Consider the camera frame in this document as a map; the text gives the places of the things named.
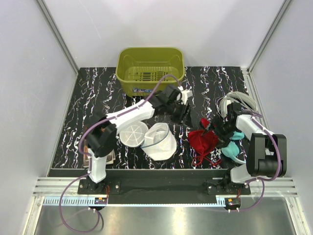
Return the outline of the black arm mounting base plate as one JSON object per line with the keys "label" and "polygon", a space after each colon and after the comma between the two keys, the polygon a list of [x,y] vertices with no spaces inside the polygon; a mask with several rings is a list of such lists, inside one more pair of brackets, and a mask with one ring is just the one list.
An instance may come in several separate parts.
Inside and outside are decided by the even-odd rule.
{"label": "black arm mounting base plate", "polygon": [[100,197],[110,206],[207,206],[216,196],[251,194],[249,186],[231,182],[227,169],[108,169],[99,183],[79,181],[78,194]]}

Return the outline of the red bra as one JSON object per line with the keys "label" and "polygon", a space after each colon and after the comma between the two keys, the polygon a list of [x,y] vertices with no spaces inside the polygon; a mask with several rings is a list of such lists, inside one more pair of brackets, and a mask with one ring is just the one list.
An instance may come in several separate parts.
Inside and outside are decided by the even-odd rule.
{"label": "red bra", "polygon": [[200,124],[201,130],[191,131],[187,135],[191,148],[197,154],[192,161],[192,166],[201,165],[203,160],[207,160],[212,166],[217,166],[221,163],[221,159],[213,162],[207,156],[216,148],[218,137],[212,131],[204,133],[204,129],[210,124],[207,119],[202,118]]}

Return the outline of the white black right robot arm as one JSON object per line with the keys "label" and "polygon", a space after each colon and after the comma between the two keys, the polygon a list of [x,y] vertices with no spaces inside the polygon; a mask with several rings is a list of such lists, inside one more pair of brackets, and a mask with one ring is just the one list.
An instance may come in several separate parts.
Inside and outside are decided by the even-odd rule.
{"label": "white black right robot arm", "polygon": [[245,163],[231,169],[229,178],[222,181],[222,188],[228,194],[235,193],[240,184],[256,180],[273,181],[287,172],[287,138],[259,123],[256,117],[260,116],[243,110],[239,103],[231,103],[227,105],[226,119],[215,117],[202,131],[202,135],[215,134],[217,147],[230,144],[235,131],[243,133],[249,141]]}

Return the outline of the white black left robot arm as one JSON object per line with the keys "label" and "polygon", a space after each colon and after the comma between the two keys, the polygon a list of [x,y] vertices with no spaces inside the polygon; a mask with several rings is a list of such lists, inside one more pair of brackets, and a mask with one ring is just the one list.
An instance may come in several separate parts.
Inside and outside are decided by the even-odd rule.
{"label": "white black left robot arm", "polygon": [[171,122],[191,127],[188,99],[192,95],[191,90],[170,84],[162,91],[152,90],[145,99],[128,108],[105,115],[86,130],[78,148],[89,159],[89,189],[96,194],[105,190],[107,158],[114,154],[118,141],[127,145],[128,140],[139,137],[131,147],[140,147],[154,161],[170,159],[177,144],[169,124],[158,122],[148,128],[143,121],[168,115]]}

